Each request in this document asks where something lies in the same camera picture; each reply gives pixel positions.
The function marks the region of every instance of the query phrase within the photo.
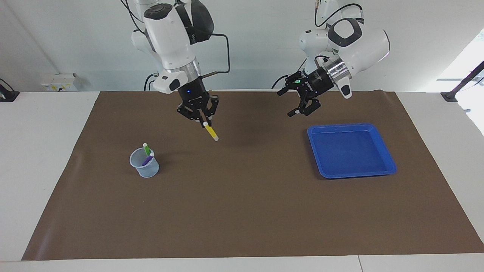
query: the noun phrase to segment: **table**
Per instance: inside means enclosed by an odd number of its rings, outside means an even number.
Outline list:
[[[368,272],[480,271],[484,266],[484,254],[19,262],[98,94],[23,93],[0,105],[0,270]],[[484,137],[457,104],[439,94],[401,92],[398,97],[484,240]],[[47,152],[55,156],[39,160]]]

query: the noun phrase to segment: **plastic tray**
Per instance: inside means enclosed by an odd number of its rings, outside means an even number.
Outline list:
[[[312,126],[307,133],[319,172],[327,179],[396,172],[395,162],[372,124]]]

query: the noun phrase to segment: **yellow marker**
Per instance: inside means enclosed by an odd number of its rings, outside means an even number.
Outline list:
[[[217,136],[217,133],[215,133],[215,131],[213,130],[213,128],[211,126],[209,126],[209,123],[208,122],[203,122],[203,126],[210,133],[210,136],[212,136],[212,138],[217,142],[218,139],[219,139],[218,136]]]

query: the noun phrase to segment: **green marker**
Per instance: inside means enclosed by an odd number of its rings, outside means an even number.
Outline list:
[[[150,151],[150,148],[148,147],[148,144],[144,143],[143,148],[145,149],[146,155],[149,156],[151,154],[151,151]]]

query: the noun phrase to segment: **purple marker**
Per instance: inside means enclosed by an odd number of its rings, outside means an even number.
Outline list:
[[[147,158],[146,160],[141,164],[141,166],[146,166],[150,161],[151,159],[154,158],[154,153],[151,153]]]

